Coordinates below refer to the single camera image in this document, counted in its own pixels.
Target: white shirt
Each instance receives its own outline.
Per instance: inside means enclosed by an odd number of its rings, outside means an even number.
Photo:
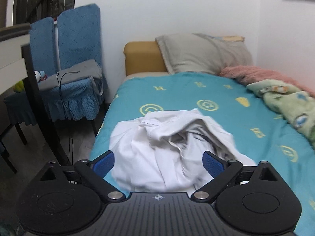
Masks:
[[[198,109],[152,112],[121,121],[111,133],[109,149],[115,155],[112,177],[136,192],[190,196],[213,179],[202,165],[205,151],[256,165],[237,151],[232,134]]]

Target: pillow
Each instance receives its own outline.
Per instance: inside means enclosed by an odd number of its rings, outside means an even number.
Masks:
[[[170,74],[203,72],[218,75],[225,67],[253,64],[243,37],[171,34],[157,37],[155,41]]]

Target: mattress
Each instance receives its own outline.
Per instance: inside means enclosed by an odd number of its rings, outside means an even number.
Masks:
[[[269,110],[262,99],[234,80],[202,73],[127,80],[109,107],[90,158],[108,150],[111,132],[119,121],[133,120],[147,112],[193,108],[211,116],[232,133],[239,152],[257,163],[271,162],[302,204],[295,232],[300,236],[314,236],[314,150],[282,116]],[[111,173],[105,179],[123,191]]]
[[[127,80],[130,80],[132,78],[136,78],[136,77],[139,77],[139,78],[145,78],[145,77],[148,77],[148,76],[166,76],[166,75],[169,75],[168,72],[142,72],[142,73],[134,73],[134,74],[131,74],[131,75],[128,75],[125,77],[124,81],[127,81]]]

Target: tan headboard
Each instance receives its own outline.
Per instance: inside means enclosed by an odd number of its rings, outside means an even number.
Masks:
[[[123,52],[126,56],[126,76],[167,71],[158,44],[154,41],[129,42]]]

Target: pink fluffy blanket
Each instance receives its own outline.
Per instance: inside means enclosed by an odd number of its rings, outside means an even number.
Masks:
[[[310,88],[300,84],[299,82],[293,80],[292,78],[283,75],[277,71],[263,69],[257,66],[236,66],[236,67],[226,67],[224,68],[220,76],[235,79],[243,85],[248,85],[254,82],[259,82],[266,79],[280,80],[285,83],[297,86],[300,90],[304,90],[315,98],[315,91]]]

